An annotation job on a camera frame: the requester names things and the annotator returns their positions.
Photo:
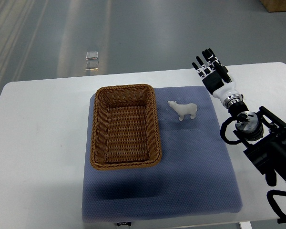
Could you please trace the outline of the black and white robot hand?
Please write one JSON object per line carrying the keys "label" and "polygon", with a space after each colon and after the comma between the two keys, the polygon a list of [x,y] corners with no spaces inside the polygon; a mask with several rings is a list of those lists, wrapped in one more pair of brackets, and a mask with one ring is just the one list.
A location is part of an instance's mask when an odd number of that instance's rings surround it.
{"label": "black and white robot hand", "polygon": [[200,76],[207,91],[221,101],[223,106],[228,107],[228,103],[240,96],[236,90],[235,82],[228,74],[228,69],[223,66],[213,50],[208,48],[202,51],[205,62],[196,56],[198,63],[193,62],[192,66]]}

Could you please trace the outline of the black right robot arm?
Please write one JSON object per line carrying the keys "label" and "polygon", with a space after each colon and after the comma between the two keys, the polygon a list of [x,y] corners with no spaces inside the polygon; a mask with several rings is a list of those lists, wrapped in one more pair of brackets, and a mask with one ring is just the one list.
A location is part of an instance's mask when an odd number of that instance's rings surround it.
{"label": "black right robot arm", "polygon": [[286,123],[265,107],[248,110],[240,94],[224,101],[230,117],[220,129],[220,137],[229,145],[242,143],[244,154],[265,176],[269,186],[276,185],[276,176],[286,182]]}

